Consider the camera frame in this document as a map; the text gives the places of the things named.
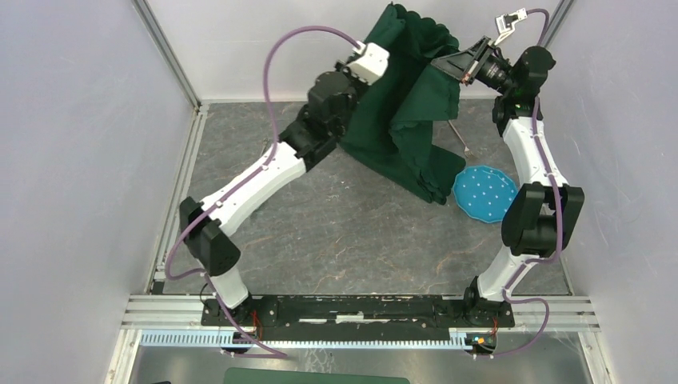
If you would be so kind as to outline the silver fork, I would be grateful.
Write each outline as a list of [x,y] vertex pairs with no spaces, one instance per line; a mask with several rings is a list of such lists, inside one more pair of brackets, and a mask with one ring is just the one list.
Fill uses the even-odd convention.
[[466,142],[466,141],[464,140],[464,138],[462,137],[460,131],[459,131],[459,130],[455,127],[455,125],[453,124],[453,121],[452,121],[452,120],[448,120],[447,123],[448,123],[450,129],[453,131],[453,133],[457,136],[457,138],[458,138],[458,140],[460,141],[461,145],[464,147],[463,152],[464,152],[465,157],[466,157],[466,158],[472,158],[472,157],[474,156],[473,152],[472,152],[471,149],[469,148],[467,142]]

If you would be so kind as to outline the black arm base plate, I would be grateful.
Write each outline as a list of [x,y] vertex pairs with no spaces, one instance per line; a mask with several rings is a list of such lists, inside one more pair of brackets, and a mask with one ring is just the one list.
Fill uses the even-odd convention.
[[443,295],[273,295],[245,300],[231,316],[265,342],[444,341],[452,328],[513,327],[507,302]]

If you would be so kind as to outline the green mat at bottom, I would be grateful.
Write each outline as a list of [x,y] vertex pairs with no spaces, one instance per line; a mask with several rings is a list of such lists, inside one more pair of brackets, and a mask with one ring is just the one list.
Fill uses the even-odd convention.
[[265,384],[265,383],[324,383],[324,384],[379,384],[404,383],[409,384],[407,378],[370,376],[358,374],[327,374],[314,372],[259,370],[249,368],[229,368],[223,378],[225,384]]

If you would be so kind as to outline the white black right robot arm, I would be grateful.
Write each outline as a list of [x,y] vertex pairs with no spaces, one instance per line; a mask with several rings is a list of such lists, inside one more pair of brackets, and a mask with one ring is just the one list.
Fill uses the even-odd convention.
[[521,186],[501,223],[503,246],[465,289],[463,300],[454,302],[451,317],[471,327],[512,326],[512,288],[534,266],[559,259],[584,205],[584,191],[558,170],[544,134],[538,96],[556,61],[543,46],[530,46],[510,63],[489,38],[482,38],[431,64],[462,84],[479,81],[499,94],[493,122],[510,149]]

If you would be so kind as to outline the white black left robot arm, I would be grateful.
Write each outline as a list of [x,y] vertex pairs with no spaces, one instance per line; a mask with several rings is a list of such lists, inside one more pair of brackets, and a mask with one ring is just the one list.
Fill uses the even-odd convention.
[[317,77],[307,103],[254,164],[202,200],[188,197],[181,202],[180,239],[201,264],[220,314],[230,325],[241,326],[251,315],[250,292],[237,268],[241,251],[232,235],[283,186],[337,148],[359,101],[387,66],[385,59],[339,62],[335,70]]

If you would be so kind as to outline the dark green cloth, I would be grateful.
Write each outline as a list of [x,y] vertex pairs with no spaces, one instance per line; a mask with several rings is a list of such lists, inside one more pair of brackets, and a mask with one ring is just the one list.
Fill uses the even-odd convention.
[[425,202],[444,205],[465,160],[433,144],[433,124],[457,118],[460,83],[431,61],[459,52],[459,42],[445,25],[393,3],[365,40],[389,52],[388,67],[361,98],[340,146]]

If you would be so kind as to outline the blue polka dot plate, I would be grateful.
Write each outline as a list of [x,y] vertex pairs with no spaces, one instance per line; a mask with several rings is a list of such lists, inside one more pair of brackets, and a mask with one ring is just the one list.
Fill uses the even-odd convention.
[[465,214],[490,224],[502,222],[518,190],[507,174],[490,166],[464,168],[452,188],[456,204]]

